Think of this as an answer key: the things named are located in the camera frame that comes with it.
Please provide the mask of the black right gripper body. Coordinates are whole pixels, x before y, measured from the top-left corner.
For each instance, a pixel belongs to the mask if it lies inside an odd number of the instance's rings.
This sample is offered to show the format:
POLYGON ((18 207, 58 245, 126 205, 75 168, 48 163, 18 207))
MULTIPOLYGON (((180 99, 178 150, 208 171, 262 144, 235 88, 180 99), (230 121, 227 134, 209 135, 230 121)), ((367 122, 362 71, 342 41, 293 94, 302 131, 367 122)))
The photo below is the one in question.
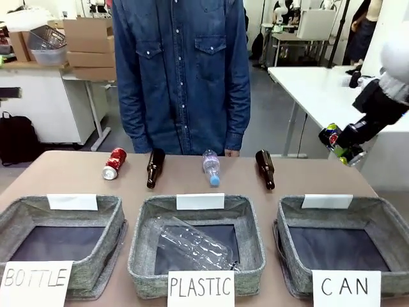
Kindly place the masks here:
POLYGON ((408 106, 386 96, 383 91, 360 93, 353 106, 364 114, 356 123, 348 124, 339 135, 337 144, 343 148, 361 145, 375 137, 388 125, 394 125, 408 106))

